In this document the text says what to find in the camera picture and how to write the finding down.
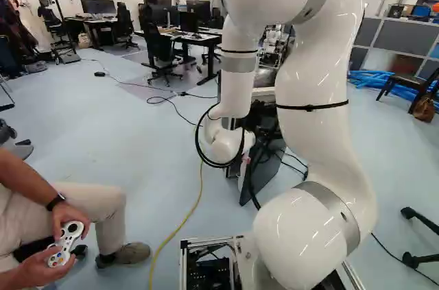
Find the shoe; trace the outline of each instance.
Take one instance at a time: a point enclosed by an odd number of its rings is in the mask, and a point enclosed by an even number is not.
[[[151,256],[151,248],[141,242],[125,244],[114,253],[114,258],[108,261],[102,256],[96,257],[98,269],[107,268],[113,265],[134,265],[146,261]]]

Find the computer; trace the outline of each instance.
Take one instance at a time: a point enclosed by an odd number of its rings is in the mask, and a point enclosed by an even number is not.
[[[198,19],[206,24],[211,20],[211,2],[204,0],[187,0],[187,11],[194,12],[198,15]]]
[[[184,32],[198,32],[198,15],[193,12],[180,11],[180,29]]]
[[[167,26],[167,8],[163,5],[149,4],[152,9],[151,20],[157,26]]]
[[[163,5],[164,7],[172,6],[172,0],[157,0],[158,5]]]
[[[166,9],[169,12],[171,25],[180,26],[180,12],[178,11],[178,8],[173,5],[172,7],[166,7]]]
[[[86,14],[116,14],[113,0],[81,0],[82,10]]]

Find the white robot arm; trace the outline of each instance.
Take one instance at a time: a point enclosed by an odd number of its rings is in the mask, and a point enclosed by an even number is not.
[[[248,114],[258,40],[267,24],[293,20],[296,41],[276,77],[276,103],[283,138],[309,162],[309,177],[264,205],[253,231],[273,277],[286,289],[308,290],[341,264],[377,220],[375,194],[351,147],[346,106],[346,72],[364,0],[223,2],[229,15],[222,100],[204,122],[219,164],[254,145],[253,133],[225,130],[219,118]]]

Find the wristwatch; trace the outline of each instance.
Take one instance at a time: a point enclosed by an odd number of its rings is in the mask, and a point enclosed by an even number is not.
[[[62,196],[61,193],[58,193],[58,195],[53,200],[51,200],[48,205],[46,205],[47,211],[52,211],[58,203],[61,203],[65,200],[66,198]]]

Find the game controller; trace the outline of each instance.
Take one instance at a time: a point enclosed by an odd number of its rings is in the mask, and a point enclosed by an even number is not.
[[[49,267],[66,265],[70,259],[70,250],[73,244],[81,237],[84,231],[84,224],[80,221],[70,221],[61,228],[61,238],[47,247],[62,247],[61,251],[49,257],[47,264]]]

